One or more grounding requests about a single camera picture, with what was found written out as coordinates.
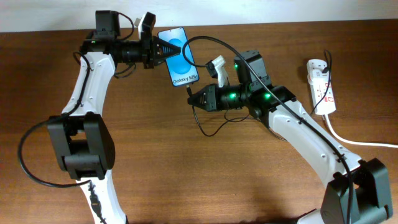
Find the white power strip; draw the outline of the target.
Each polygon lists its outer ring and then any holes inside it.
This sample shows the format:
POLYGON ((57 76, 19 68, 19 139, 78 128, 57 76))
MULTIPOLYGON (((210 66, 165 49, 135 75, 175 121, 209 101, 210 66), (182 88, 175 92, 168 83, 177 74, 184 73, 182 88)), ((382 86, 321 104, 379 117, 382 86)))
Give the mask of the white power strip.
POLYGON ((307 79, 310 85, 314 113, 326 115, 335 112, 335 97, 331 86, 330 69, 324 60, 307 62, 307 79))

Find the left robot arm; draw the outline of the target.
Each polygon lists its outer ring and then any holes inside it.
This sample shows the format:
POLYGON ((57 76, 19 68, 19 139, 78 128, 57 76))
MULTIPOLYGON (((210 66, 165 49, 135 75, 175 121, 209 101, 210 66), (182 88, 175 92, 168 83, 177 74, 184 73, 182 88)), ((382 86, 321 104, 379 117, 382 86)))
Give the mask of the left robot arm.
POLYGON ((113 184, 115 146, 102 118, 116 67, 142 63, 154 68, 180 53, 180 47, 152 35, 155 14, 147 12, 138 20, 137 41, 120 38, 119 15, 96 12, 96 29, 79 48, 80 73, 72 96, 47 126, 58 165, 82 189, 95 223, 128 222, 113 184))

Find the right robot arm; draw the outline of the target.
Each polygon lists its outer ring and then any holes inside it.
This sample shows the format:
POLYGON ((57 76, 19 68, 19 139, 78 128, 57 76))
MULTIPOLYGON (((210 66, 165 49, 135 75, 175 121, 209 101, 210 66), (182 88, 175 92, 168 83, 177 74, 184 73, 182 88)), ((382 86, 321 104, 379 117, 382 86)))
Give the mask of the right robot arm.
POLYGON ((234 58, 239 84, 210 84, 188 98, 206 111, 247 107, 289 142, 326 188, 322 206, 287 223, 381 223, 393 215, 389 174, 378 159, 364 161, 330 136, 286 87, 274 86, 257 50, 234 58))

